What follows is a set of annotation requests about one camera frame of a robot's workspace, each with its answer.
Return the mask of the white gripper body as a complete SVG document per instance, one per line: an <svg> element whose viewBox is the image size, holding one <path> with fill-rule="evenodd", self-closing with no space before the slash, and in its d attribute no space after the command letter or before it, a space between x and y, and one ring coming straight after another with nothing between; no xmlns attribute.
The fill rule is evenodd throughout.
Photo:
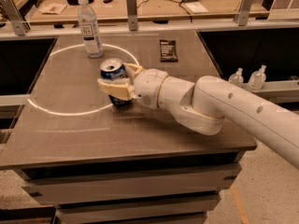
<svg viewBox="0 0 299 224"><path fill-rule="evenodd" d="M158 107L159 90L168 77L165 71L148 69L138 74L134 80L137 101L144 107Z"/></svg>

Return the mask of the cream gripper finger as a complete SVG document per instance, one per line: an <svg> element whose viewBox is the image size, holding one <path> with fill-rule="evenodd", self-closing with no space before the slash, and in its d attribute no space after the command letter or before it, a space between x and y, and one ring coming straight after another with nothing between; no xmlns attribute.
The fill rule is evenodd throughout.
<svg viewBox="0 0 299 224"><path fill-rule="evenodd" d="M145 69L141 65L137 65L134 63L124 63L124 66L126 73L126 79L124 80L124 83L128 85L133 85L135 78L140 73L145 71Z"/></svg>
<svg viewBox="0 0 299 224"><path fill-rule="evenodd" d="M120 78L115 80L98 78L99 89L115 98L129 101L136 98L135 87L130 78Z"/></svg>

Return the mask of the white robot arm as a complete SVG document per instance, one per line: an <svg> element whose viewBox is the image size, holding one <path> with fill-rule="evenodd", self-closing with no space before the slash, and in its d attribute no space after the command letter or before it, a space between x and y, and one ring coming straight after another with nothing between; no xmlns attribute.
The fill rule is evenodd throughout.
<svg viewBox="0 0 299 224"><path fill-rule="evenodd" d="M100 65L97 82L102 92L161 108L197 133L214 135L230 119L299 168L299 116L219 77L190 82L165 71L108 59Z"/></svg>

